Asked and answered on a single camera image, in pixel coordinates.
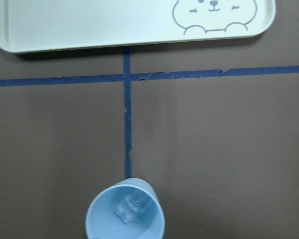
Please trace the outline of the cream bear tray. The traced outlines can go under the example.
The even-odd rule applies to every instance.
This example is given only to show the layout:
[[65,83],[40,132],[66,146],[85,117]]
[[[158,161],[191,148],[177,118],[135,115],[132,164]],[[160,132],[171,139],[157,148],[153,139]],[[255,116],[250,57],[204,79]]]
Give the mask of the cream bear tray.
[[0,0],[0,48],[58,50],[246,38],[273,23],[274,0]]

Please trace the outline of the clear ice cube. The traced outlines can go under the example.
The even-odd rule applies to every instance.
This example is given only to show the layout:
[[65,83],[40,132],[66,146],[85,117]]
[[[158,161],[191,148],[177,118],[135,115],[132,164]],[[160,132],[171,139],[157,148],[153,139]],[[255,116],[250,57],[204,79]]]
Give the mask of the clear ice cube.
[[130,195],[126,195],[115,208],[115,214],[119,217],[119,219],[124,223],[128,224],[132,220],[134,220],[140,213],[135,212],[132,209],[131,205],[131,197]]

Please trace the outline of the ice cube in cup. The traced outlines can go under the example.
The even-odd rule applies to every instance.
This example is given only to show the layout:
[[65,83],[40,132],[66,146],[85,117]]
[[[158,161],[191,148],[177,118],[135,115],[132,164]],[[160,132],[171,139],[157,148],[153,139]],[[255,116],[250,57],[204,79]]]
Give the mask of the ice cube in cup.
[[132,209],[138,213],[144,213],[152,203],[151,196],[142,190],[134,190],[130,197]]

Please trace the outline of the light blue cup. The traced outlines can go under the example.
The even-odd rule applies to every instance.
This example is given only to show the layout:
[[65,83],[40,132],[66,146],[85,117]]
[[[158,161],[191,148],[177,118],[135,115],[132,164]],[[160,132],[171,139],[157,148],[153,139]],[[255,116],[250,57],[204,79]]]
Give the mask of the light blue cup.
[[89,239],[161,239],[165,218],[153,187],[129,178],[102,191],[85,221]]

